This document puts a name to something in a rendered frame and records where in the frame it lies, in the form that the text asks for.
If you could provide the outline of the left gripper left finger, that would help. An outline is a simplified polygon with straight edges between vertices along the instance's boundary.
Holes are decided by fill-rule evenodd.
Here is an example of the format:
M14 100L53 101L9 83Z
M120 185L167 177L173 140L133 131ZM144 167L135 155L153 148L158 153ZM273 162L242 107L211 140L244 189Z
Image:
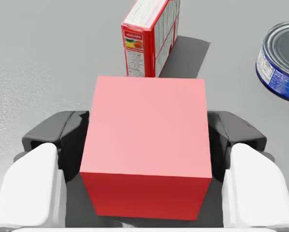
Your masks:
M61 111L22 137L0 188L0 229L65 227L67 183L79 173L89 111Z

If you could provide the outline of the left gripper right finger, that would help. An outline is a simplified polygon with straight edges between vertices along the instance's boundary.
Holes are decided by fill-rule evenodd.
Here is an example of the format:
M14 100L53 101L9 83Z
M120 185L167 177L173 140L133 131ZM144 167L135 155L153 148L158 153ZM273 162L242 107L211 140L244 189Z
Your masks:
M289 229L289 191L267 137L227 111L208 111L211 165L225 228Z

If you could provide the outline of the pink cube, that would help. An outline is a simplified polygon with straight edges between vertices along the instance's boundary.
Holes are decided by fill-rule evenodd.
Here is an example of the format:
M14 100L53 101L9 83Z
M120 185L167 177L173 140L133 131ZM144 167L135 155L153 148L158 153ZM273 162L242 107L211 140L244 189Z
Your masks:
M99 76L80 175L99 216L196 220L212 179L205 81Z

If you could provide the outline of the blue flat can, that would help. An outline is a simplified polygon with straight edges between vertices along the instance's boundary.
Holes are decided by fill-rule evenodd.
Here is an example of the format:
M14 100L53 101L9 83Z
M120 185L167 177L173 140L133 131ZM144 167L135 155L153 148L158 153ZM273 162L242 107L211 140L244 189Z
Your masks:
M259 80L269 91L289 101L289 21L268 30L255 69Z

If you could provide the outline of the red and white carton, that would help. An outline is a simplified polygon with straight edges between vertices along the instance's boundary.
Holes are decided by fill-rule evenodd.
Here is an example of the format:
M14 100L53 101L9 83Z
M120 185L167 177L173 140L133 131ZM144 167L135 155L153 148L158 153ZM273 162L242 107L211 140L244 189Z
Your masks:
M178 36L180 5L136 0L121 24L127 76L160 76Z

